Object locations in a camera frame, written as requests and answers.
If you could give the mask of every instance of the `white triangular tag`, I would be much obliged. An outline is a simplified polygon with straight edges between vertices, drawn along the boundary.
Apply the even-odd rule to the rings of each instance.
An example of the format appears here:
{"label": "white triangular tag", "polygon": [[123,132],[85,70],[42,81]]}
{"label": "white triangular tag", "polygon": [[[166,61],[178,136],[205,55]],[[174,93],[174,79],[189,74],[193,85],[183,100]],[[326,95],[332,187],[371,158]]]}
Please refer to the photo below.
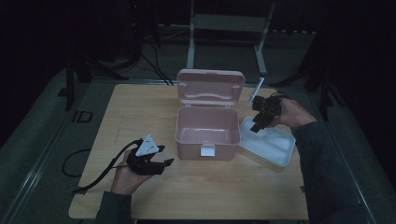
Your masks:
{"label": "white triangular tag", "polygon": [[139,147],[139,149],[136,151],[136,156],[144,156],[148,155],[151,153],[157,153],[159,152],[160,149],[155,145],[154,139],[152,139],[151,134],[148,134],[143,140],[142,145]]}

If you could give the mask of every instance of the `white container lid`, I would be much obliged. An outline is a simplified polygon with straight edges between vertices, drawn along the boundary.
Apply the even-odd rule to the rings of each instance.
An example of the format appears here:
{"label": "white container lid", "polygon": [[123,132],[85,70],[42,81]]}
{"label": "white container lid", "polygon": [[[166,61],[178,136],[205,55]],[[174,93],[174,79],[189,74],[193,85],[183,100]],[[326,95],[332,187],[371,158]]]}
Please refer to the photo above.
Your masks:
{"label": "white container lid", "polygon": [[185,105],[235,105],[244,84],[245,77],[237,71],[182,69],[177,94]]}
{"label": "white container lid", "polygon": [[253,117],[244,119],[240,126],[239,146],[276,167],[287,167],[294,150],[293,135],[278,128],[265,128],[254,133],[250,130],[253,125]]}

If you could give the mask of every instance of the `dark sleeve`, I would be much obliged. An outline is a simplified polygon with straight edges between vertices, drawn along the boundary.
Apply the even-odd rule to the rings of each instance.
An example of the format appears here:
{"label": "dark sleeve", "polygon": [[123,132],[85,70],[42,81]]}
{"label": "dark sleeve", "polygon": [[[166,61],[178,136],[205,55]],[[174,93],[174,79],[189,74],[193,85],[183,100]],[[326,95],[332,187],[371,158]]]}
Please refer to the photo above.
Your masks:
{"label": "dark sleeve", "polygon": [[321,122],[294,132],[311,224],[367,223],[346,165]]}
{"label": "dark sleeve", "polygon": [[131,224],[131,195],[120,195],[105,191],[95,224]]}

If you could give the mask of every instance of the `pink plastic box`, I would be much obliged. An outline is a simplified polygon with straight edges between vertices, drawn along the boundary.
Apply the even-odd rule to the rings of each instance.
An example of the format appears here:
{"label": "pink plastic box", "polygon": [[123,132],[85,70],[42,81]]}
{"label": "pink plastic box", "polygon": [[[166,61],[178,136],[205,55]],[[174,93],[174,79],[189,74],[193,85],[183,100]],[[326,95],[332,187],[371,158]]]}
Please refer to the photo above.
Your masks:
{"label": "pink plastic box", "polygon": [[177,93],[185,106],[177,111],[176,140],[181,159],[233,158],[241,137],[231,106],[238,103],[244,84],[244,76],[236,71],[180,70]]}

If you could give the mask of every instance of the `human hand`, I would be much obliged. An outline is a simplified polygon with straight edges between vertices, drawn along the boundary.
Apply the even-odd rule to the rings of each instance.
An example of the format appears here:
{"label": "human hand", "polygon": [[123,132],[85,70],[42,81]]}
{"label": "human hand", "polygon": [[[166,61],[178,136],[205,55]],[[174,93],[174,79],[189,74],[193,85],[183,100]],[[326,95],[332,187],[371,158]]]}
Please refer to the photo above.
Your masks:
{"label": "human hand", "polygon": [[282,98],[281,114],[268,126],[275,127],[278,124],[284,124],[290,128],[298,128],[314,121],[317,121],[315,117],[300,106],[295,100]]}
{"label": "human hand", "polygon": [[152,177],[152,175],[137,175],[131,171],[126,162],[130,153],[131,150],[126,150],[123,161],[118,165],[110,190],[113,193],[131,195],[140,185]]}

